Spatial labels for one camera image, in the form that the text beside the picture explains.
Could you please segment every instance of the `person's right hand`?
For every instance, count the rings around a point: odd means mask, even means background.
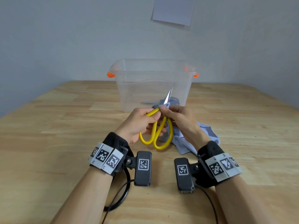
[[[193,117],[192,111],[185,106],[160,106],[161,112],[174,120],[175,125],[181,130],[187,142],[191,143],[196,149],[206,145],[211,139],[203,132]]]

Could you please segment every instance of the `hand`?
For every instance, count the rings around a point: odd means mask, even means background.
[[[197,150],[205,146],[211,139],[203,132],[193,117],[192,111],[185,106],[160,106],[161,112],[174,120],[187,142],[191,143]]]
[[[152,110],[153,108],[135,108],[114,133],[125,139],[129,144],[138,140],[139,132],[151,134],[152,124],[159,120],[161,116],[161,112],[157,112],[150,117],[146,116]],[[166,129],[163,128],[160,136],[165,132]]]

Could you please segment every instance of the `paper sheet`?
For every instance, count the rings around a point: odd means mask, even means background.
[[[155,0],[152,19],[190,26],[195,0]]]

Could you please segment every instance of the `yellow scissors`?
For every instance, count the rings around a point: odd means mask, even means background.
[[[169,107],[169,105],[170,105],[171,92],[172,92],[172,87],[171,87],[171,89],[169,90],[169,92],[168,92],[168,94],[167,94],[167,97],[166,97],[166,99],[165,99],[165,101],[164,101],[164,103],[163,103],[162,105]],[[159,112],[159,111],[160,111],[160,109],[159,109],[159,108],[156,108],[156,109],[154,109],[153,111],[147,113],[146,116],[152,116],[153,114],[155,114],[155,113],[157,113],[157,112]],[[156,144],[157,139],[158,139],[159,134],[161,133],[161,131],[162,131],[162,129],[163,129],[165,123],[166,123],[166,120],[167,120],[168,125],[169,125],[169,138],[168,138],[168,140],[165,142],[164,145],[162,145],[162,146],[157,146],[157,144]],[[145,140],[143,139],[143,137],[142,137],[142,133],[141,133],[141,132],[139,133],[139,139],[141,140],[141,142],[142,142],[143,144],[145,144],[145,145],[149,145],[149,144],[152,143],[153,146],[154,146],[154,148],[160,150],[160,149],[166,148],[166,147],[170,144],[170,142],[171,142],[171,140],[172,140],[172,137],[173,137],[173,126],[172,126],[171,119],[168,118],[168,117],[166,117],[166,116],[163,117],[162,124],[160,125],[160,127],[159,127],[158,130],[156,131],[156,129],[157,129],[157,125],[158,125],[158,122],[157,122],[157,121],[154,122],[154,125],[153,125],[153,127],[152,127],[152,133],[151,133],[151,136],[150,136],[150,140],[149,140],[149,141],[145,141]]]

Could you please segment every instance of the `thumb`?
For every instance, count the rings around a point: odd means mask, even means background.
[[[175,120],[177,113],[173,112],[172,110],[170,110],[169,108],[165,107],[165,106],[160,106],[160,110],[161,112],[166,115],[167,117]]]
[[[159,118],[160,118],[160,116],[161,116],[161,112],[157,112],[154,115],[149,116],[147,118],[148,119],[148,123],[154,123],[154,122],[158,121]]]

